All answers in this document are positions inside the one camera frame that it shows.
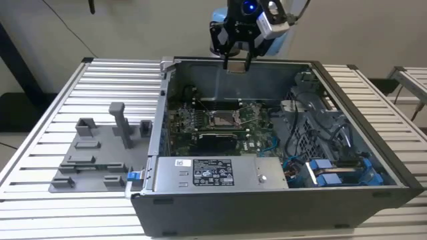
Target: power supply label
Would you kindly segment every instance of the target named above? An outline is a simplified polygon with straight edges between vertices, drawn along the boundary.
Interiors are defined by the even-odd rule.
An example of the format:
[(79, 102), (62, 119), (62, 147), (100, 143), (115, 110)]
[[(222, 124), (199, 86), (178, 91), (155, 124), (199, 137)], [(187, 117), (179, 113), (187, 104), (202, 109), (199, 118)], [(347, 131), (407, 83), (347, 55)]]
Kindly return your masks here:
[(195, 186), (234, 186), (231, 159), (194, 159), (192, 184)]

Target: aluminum extrusion table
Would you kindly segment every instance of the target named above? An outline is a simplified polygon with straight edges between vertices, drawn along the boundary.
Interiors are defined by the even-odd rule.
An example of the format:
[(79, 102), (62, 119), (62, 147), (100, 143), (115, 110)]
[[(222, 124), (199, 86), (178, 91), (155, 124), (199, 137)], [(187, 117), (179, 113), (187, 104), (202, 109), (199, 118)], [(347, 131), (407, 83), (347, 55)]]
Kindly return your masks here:
[[(395, 154), (427, 188), (427, 137), (359, 70), (324, 66)], [(131, 124), (155, 117), (160, 61), (98, 58), (83, 62), (0, 173), (0, 240), (144, 240), (123, 192), (50, 193), (79, 118), (114, 124), (111, 102), (124, 102)], [(356, 229), (198, 236), (190, 239), (427, 239), (427, 192), (382, 210)]]

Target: metal bracket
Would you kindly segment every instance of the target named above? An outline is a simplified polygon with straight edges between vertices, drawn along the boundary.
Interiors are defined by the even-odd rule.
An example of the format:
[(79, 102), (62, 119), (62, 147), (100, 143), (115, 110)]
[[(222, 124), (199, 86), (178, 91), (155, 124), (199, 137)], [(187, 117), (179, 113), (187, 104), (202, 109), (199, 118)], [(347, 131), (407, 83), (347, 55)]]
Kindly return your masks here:
[(163, 73), (171, 71), (174, 69), (175, 60), (172, 56), (164, 56), (160, 61), (160, 71)]

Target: blue cable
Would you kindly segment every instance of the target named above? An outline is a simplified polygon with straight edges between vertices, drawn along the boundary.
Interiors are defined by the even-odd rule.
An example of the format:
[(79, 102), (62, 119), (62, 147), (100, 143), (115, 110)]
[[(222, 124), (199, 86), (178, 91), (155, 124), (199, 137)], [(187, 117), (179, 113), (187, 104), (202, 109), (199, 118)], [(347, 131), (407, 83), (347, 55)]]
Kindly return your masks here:
[(264, 152), (267, 152), (267, 151), (270, 151), (270, 150), (274, 150), (276, 147), (278, 147), (278, 139), (276, 139), (276, 137), (274, 136), (274, 137), (272, 137), (272, 146), (271, 146), (271, 147), (267, 147), (267, 148), (263, 149), (263, 150), (260, 150), (259, 156), (260, 156), (260, 157), (264, 157)]
[(287, 168), (288, 161), (292, 160), (292, 159), (296, 159), (298, 157), (299, 157), (299, 156), (290, 156), (290, 157), (287, 158), (287, 160), (286, 160), (284, 163), (283, 163), (283, 169)]

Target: white wall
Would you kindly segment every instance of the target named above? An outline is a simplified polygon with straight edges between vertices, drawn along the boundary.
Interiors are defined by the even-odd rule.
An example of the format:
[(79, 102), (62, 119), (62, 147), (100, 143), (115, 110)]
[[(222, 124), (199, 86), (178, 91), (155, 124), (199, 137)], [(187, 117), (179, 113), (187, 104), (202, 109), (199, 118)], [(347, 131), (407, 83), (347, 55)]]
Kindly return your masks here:
[[(226, 0), (46, 0), (102, 58), (208, 56), (211, 12)], [(1, 0), (0, 21), (44, 91), (91, 53), (42, 0)]]
[[(47, 2), (99, 57), (127, 59), (208, 56), (211, 12), (227, 4), (96, 0), (91, 15), (87, 0)], [(298, 13), (306, 0), (287, 2)], [(90, 51), (42, 0), (1, 0), (0, 21), (42, 88), (58, 92)], [(427, 67), (426, 23), (427, 0), (312, 0), (278, 57), (355, 64), (384, 78), (392, 66)]]
[(287, 57), (384, 78), (392, 66), (427, 67), (426, 23), (427, 0), (312, 0)]

